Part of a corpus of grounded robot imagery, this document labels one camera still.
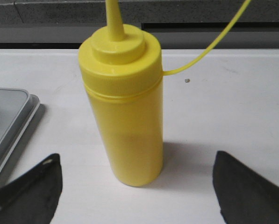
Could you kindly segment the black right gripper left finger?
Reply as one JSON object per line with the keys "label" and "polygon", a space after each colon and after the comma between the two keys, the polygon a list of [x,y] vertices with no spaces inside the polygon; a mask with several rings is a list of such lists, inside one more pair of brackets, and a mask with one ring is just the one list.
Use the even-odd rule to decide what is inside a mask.
{"label": "black right gripper left finger", "polygon": [[0,224],[49,224],[63,189],[59,154],[0,188]]}

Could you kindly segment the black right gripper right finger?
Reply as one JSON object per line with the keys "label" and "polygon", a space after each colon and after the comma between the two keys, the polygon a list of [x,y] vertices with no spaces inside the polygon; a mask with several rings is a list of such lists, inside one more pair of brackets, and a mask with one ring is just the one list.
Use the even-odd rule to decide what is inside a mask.
{"label": "black right gripper right finger", "polygon": [[279,187],[225,151],[218,151],[213,187],[227,224],[279,224]]}

